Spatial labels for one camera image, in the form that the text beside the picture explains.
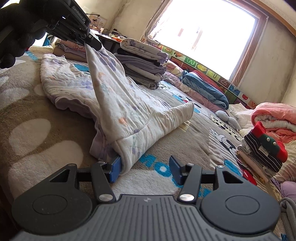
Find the black gloved hand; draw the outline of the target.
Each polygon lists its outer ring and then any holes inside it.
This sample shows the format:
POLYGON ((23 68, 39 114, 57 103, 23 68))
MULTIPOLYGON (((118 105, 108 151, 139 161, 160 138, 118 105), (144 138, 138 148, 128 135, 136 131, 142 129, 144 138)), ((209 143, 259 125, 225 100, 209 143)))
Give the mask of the black gloved hand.
POLYGON ((20 1, 9 4, 1 1, 1 31, 7 27, 13 30, 1 42, 1 69, 10 68, 46 32, 45 28, 33 30, 35 23, 44 19, 51 21, 60 17, 60 8, 56 1, 20 1))

